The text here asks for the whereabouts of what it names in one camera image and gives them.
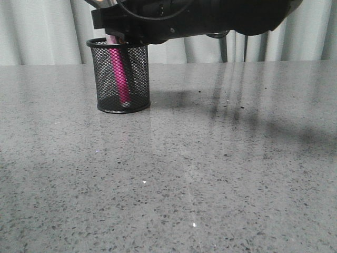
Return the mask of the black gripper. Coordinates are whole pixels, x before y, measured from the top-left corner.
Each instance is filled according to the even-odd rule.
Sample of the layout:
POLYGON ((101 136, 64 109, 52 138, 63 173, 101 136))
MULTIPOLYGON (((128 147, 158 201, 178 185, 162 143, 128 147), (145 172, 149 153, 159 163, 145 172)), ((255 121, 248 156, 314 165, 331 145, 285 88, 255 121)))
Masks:
POLYGON ((275 30, 301 1, 117 1, 92 11, 95 29, 112 29, 135 44, 162 44, 228 31, 255 36, 275 30))

